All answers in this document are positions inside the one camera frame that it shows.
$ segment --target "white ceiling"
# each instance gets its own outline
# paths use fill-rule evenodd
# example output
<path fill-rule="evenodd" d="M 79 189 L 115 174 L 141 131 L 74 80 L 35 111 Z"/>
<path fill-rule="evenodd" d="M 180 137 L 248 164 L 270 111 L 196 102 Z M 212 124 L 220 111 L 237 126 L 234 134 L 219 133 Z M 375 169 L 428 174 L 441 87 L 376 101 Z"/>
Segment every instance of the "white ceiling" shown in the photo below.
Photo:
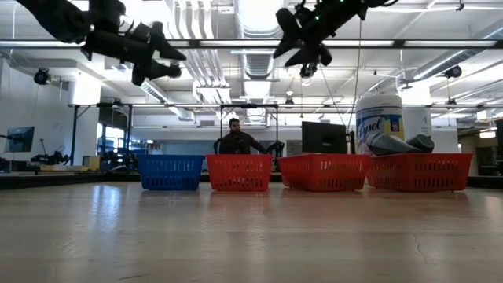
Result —
<path fill-rule="evenodd" d="M 397 5 L 392 6 L 393 13 L 389 11 L 369 11 L 366 21 L 362 23 L 362 38 L 470 39 L 477 32 L 500 20 L 501 13 L 503 12 L 501 11 L 503 9 L 503 1 L 501 0 L 471 0 L 464 1 L 467 9 L 460 12 L 451 10 L 443 12 L 405 13 L 411 9 L 425 8 L 431 2 L 435 3 L 432 6 L 433 9 L 455 7 L 458 5 L 458 1 L 456 0 L 400 0 Z M 85 1 L 74 1 L 74 3 L 81 8 L 86 6 Z M 212 26 L 216 38 L 235 39 L 237 37 L 235 15 L 233 13 L 220 13 L 216 9 L 217 6 L 221 10 L 222 8 L 232 8 L 232 3 L 232 0 L 212 2 L 215 8 L 212 13 Z M 164 5 L 163 0 L 144 2 L 143 9 L 146 9 L 145 14 L 149 14 L 149 10 L 154 11 L 159 9 L 159 5 Z M 468 7 L 496 7 L 499 9 L 474 10 Z M 166 19 L 149 18 L 143 20 L 165 21 Z M 337 37 L 341 39 L 357 39 L 358 28 L 359 20 L 355 17 L 338 30 Z M 51 39 L 50 35 L 38 25 L 35 18 L 24 7 L 16 6 L 13 1 L 0 0 L 0 39 L 11 39 L 12 37 L 15 39 Z M 383 79 L 383 75 L 396 73 L 402 67 L 408 69 L 419 68 L 445 53 L 446 50 L 404 50 L 403 63 L 400 60 L 400 50 L 362 50 L 359 64 L 357 61 L 357 50 L 332 50 L 331 52 L 333 61 L 330 66 L 323 73 L 318 71 L 313 77 L 311 85 L 302 87 L 302 89 L 299 79 L 294 77 L 292 81 L 291 74 L 289 75 L 281 67 L 281 64 L 284 63 L 285 58 L 288 58 L 288 56 L 280 58 L 275 64 L 270 96 L 281 100 L 283 99 L 282 97 L 285 97 L 285 92 L 291 90 L 294 92 L 296 102 L 320 103 L 326 101 L 330 96 L 323 78 L 324 74 L 332 94 L 337 97 L 343 97 L 342 102 L 350 103 L 353 100 L 355 92 L 356 94 L 365 93 L 371 86 Z M 96 56 L 94 62 L 88 62 L 78 50 L 15 50 L 14 57 L 19 61 L 23 61 L 25 68 L 33 68 L 33 70 L 40 67 L 37 63 L 41 62 L 40 60 L 42 59 L 68 59 L 76 61 L 92 69 L 101 77 L 101 80 L 106 81 L 111 88 L 115 88 L 115 91 L 102 91 L 102 96 L 120 97 L 124 101 L 132 101 L 134 103 L 144 103 L 146 101 L 145 93 L 129 82 L 130 77 L 128 74 L 118 73 L 114 70 L 105 70 L 105 59 L 101 56 Z M 218 50 L 218 58 L 226 76 L 226 81 L 231 87 L 231 98 L 238 99 L 239 96 L 244 95 L 242 87 L 243 75 L 240 71 L 239 55 L 231 54 L 230 50 Z M 450 83 L 450 94 L 461 94 L 499 79 L 501 71 L 503 71 L 503 67 L 500 65 L 477 75 L 470 75 L 499 60 L 503 60 L 503 51 L 490 50 L 460 64 L 464 73 L 461 78 L 457 79 L 458 82 L 453 80 Z M 355 72 L 358 66 L 358 87 L 356 87 Z M 54 75 L 62 77 L 72 76 L 80 71 L 82 70 L 77 67 L 51 68 L 51 72 Z M 445 101 L 448 96 L 445 79 L 432 79 L 428 82 L 431 84 L 431 95 L 434 101 Z M 173 101 L 180 103 L 195 102 L 192 96 L 193 79 L 186 70 L 181 79 L 162 78 L 155 80 L 154 83 L 161 90 L 164 90 L 166 95 Z M 467 102 L 480 103 L 488 97 L 494 98 L 499 95 L 499 89 L 496 89 L 480 97 L 474 97 Z"/>

